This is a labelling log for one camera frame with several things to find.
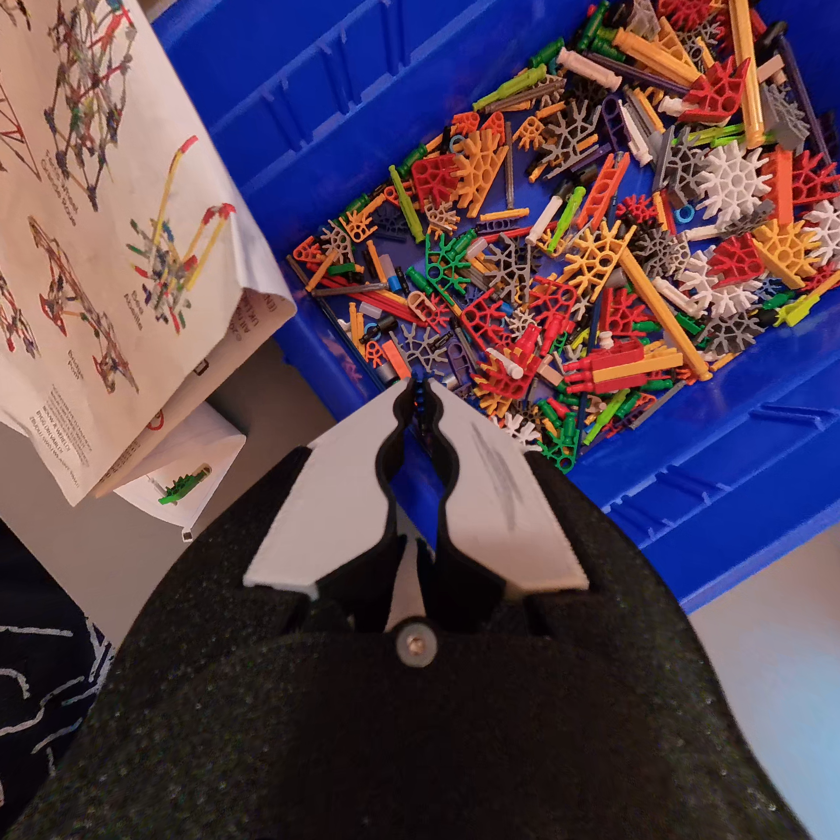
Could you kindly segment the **pile of colourful construction toy pieces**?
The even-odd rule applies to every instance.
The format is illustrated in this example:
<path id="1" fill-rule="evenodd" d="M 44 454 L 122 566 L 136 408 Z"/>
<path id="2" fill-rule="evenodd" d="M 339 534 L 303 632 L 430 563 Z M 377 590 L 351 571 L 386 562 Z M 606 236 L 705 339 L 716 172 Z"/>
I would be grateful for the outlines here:
<path id="1" fill-rule="evenodd" d="M 838 294 L 838 132 L 766 2 L 585 2 L 284 267 L 383 386 L 564 474 Z"/>

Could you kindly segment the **printed toy instruction sheet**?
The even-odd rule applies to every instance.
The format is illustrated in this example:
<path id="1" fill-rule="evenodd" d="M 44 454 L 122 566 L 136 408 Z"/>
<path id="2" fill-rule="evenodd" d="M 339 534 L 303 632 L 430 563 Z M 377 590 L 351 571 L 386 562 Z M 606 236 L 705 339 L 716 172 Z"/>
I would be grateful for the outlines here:
<path id="1" fill-rule="evenodd" d="M 2 421 L 72 506 L 297 311 L 138 2 L 2 2 Z"/>

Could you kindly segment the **white paper sheet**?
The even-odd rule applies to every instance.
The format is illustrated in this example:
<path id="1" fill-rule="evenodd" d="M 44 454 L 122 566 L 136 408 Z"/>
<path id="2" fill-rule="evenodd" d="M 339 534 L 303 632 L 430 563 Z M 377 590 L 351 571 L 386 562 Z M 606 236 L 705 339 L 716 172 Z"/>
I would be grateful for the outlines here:
<path id="1" fill-rule="evenodd" d="M 245 446 L 247 437 L 209 404 L 197 407 L 114 492 L 178 527 L 184 543 Z"/>

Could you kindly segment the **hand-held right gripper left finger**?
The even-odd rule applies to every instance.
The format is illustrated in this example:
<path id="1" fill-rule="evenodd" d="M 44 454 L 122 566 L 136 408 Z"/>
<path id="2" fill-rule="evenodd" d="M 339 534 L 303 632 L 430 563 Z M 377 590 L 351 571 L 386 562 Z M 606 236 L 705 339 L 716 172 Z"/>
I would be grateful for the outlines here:
<path id="1" fill-rule="evenodd" d="M 415 384 L 391 385 L 301 451 L 244 586 L 336 602 L 356 621 L 388 619 L 405 549 L 391 481 L 403 466 Z"/>

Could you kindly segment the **blue plastic bin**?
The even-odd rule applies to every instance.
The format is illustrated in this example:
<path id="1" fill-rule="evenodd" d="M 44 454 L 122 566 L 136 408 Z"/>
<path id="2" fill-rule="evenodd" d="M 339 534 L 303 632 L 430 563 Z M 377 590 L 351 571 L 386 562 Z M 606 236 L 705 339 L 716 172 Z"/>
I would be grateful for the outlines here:
<path id="1" fill-rule="evenodd" d="M 297 302 L 276 333 L 340 422 L 383 391 L 286 258 L 590 2 L 176 2 L 166 55 Z M 599 443 L 570 478 L 688 613 L 838 525 L 838 293 Z"/>

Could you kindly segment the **dark printed cloth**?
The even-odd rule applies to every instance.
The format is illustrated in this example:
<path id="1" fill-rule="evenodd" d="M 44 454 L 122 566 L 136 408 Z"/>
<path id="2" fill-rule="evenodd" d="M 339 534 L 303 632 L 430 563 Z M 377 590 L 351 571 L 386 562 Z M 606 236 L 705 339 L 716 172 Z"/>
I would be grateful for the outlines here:
<path id="1" fill-rule="evenodd" d="M 56 775 L 114 655 L 108 639 L 2 522 L 2 833 Z"/>

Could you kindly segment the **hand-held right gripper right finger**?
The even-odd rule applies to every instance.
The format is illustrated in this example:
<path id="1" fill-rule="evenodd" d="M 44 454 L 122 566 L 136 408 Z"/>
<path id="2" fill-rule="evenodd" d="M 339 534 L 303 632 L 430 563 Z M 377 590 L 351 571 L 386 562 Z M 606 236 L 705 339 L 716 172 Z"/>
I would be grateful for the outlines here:
<path id="1" fill-rule="evenodd" d="M 586 592 L 589 579 L 529 453 L 434 380 L 420 426 L 443 493 L 434 559 L 421 566 L 435 621 L 488 621 L 504 601 Z"/>

